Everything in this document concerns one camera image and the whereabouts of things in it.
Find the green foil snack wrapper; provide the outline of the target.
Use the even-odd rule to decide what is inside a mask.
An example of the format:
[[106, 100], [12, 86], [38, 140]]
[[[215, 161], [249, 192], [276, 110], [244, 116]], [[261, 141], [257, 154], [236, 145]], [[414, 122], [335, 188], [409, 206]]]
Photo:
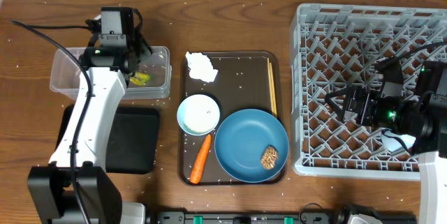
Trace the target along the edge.
[[144, 86], [150, 78], [150, 75], [146, 73], [135, 72], [134, 75], [130, 77], [130, 82], [138, 86]]

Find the light blue cup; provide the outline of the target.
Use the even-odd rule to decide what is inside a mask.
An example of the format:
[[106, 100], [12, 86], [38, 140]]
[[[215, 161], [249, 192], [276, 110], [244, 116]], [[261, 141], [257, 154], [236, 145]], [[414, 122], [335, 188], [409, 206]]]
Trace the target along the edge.
[[389, 152], [405, 150], [410, 153], [416, 138], [410, 135], [398, 135], [388, 128], [381, 130], [381, 142]]

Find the white napkin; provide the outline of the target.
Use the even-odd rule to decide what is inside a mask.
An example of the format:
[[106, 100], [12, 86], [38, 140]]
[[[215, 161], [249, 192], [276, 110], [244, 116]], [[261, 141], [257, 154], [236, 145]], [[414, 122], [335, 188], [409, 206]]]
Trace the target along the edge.
[[214, 68], [210, 58], [199, 52], [186, 52], [189, 77], [195, 80], [202, 80], [206, 83], [213, 82], [219, 72]]

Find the light blue rice bowl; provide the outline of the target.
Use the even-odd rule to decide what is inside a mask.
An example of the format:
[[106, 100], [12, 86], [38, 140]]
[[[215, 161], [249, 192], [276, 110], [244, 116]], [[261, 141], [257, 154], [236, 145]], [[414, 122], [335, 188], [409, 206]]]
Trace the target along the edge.
[[217, 127], [220, 109], [215, 99], [204, 94], [185, 98], [177, 109], [179, 127], [189, 135], [206, 135]]

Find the orange carrot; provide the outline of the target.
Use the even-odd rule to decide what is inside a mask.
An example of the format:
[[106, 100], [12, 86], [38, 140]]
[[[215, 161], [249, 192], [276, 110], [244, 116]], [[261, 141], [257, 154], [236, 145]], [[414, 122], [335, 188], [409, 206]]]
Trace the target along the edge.
[[193, 164], [193, 168], [190, 174], [190, 182], [193, 184], [198, 184], [202, 178], [203, 170], [205, 169], [207, 155], [210, 151], [211, 143], [212, 143], [212, 135], [208, 134], [205, 137], [203, 144], [200, 148], [200, 151], [198, 152], [196, 160]]

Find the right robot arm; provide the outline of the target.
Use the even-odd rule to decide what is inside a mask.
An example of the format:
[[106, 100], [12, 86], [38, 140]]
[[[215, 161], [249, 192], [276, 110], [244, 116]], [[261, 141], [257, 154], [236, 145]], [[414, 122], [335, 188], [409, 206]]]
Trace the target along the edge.
[[424, 61], [418, 75], [417, 101], [404, 100], [401, 63], [386, 59], [375, 65], [381, 88], [348, 86], [325, 95], [325, 102], [343, 121], [356, 115], [361, 126], [389, 129], [393, 139], [414, 137], [405, 150], [418, 157], [420, 223], [446, 222], [446, 63]]

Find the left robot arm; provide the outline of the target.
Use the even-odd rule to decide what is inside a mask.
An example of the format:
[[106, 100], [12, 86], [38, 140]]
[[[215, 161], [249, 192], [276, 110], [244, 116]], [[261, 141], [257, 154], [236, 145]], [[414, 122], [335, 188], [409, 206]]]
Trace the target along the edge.
[[78, 96], [65, 133], [46, 166], [31, 168], [27, 185], [42, 223], [145, 223], [146, 207], [125, 202], [105, 171], [113, 119], [141, 61], [151, 48], [135, 8], [103, 7], [89, 20], [92, 37], [75, 57]]

